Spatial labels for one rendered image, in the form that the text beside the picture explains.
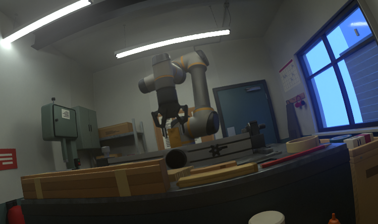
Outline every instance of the electrical box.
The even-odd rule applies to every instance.
[[[77,150],[100,148],[96,111],[81,106],[73,109],[77,113]]]
[[[41,108],[41,115],[44,141],[78,138],[75,110],[50,103]]]

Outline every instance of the ceiling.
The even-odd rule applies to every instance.
[[[16,18],[17,27],[70,1],[0,0],[0,11],[12,19]],[[92,26],[61,39],[52,46],[92,72],[97,72],[187,45],[263,37],[283,0],[230,0],[231,18],[228,11],[225,12],[225,0],[157,1],[160,2],[158,6],[141,8]],[[222,27],[222,23],[224,27],[231,23],[230,35],[168,46],[122,59],[117,59],[114,55],[114,51],[125,47],[177,34]]]

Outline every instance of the door frame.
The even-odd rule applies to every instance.
[[[276,140],[277,140],[277,143],[280,143],[279,131],[278,131],[278,126],[276,124],[276,118],[275,118],[275,112],[273,110],[271,96],[269,95],[269,90],[267,89],[265,79],[259,80],[259,81],[245,82],[245,83],[240,83],[240,84],[235,84],[235,85],[230,85],[230,86],[223,86],[223,87],[218,87],[218,88],[212,89],[213,96],[215,98],[215,103],[217,104],[218,115],[220,117],[219,121],[221,123],[222,134],[223,134],[224,138],[226,138],[228,136],[228,134],[226,133],[225,121],[224,121],[224,116],[223,116],[223,113],[222,113],[221,103],[219,101],[218,92],[223,91],[223,90],[228,90],[228,89],[235,89],[235,88],[239,88],[239,87],[259,85],[259,84],[262,84],[264,89],[265,89],[265,93],[266,93],[266,96],[267,96],[267,102],[269,104],[269,110],[271,111],[271,115],[272,115],[272,121],[273,121],[273,127],[275,129]]]

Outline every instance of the white wall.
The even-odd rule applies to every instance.
[[[196,47],[203,50],[210,65],[206,76],[211,106],[216,110],[212,89],[221,86],[266,79],[280,133],[284,125],[285,108],[276,76],[262,38],[226,41]],[[183,48],[167,52],[172,59],[192,52]],[[139,91],[138,81],[152,73],[151,58],[146,57],[94,74],[95,110],[100,128],[123,122],[131,118],[143,121],[148,151],[157,151],[153,121],[150,113],[158,109],[156,93],[143,94]],[[180,104],[194,106],[190,74],[186,81],[176,86]],[[114,153],[123,155],[135,153],[132,140],[122,139]]]
[[[12,28],[13,20],[0,12],[0,41]],[[0,171],[0,203],[23,197],[21,176],[65,169],[60,143],[42,140],[40,108],[52,97],[59,105],[93,108],[93,95],[78,94],[91,92],[80,81],[88,75],[91,83],[91,74],[51,46],[31,48],[33,42],[27,35],[10,49],[0,45],[0,149],[15,148],[18,165]]]
[[[263,37],[272,59],[274,75],[280,79],[279,70],[291,59],[296,57],[294,54],[315,35],[318,30],[340,10],[347,0],[285,0],[278,10],[274,20],[269,26]],[[279,81],[279,90],[283,96],[281,103],[295,97],[297,94],[305,92],[306,105],[302,108],[296,108],[299,125],[303,135],[310,135],[317,131],[316,123],[313,116],[312,104],[307,93],[306,83],[297,63],[297,70],[302,78],[301,84],[291,90],[284,92],[283,85]],[[284,135],[288,138],[287,116],[282,121],[284,125]]]

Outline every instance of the dark blue door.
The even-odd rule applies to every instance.
[[[257,90],[247,91],[251,87]],[[260,130],[264,134],[265,143],[277,143],[272,112],[263,84],[220,90],[217,94],[225,123],[225,133],[228,133],[228,128],[234,127],[236,135],[241,134],[241,129],[248,122],[257,120],[258,124],[266,125],[265,129]]]

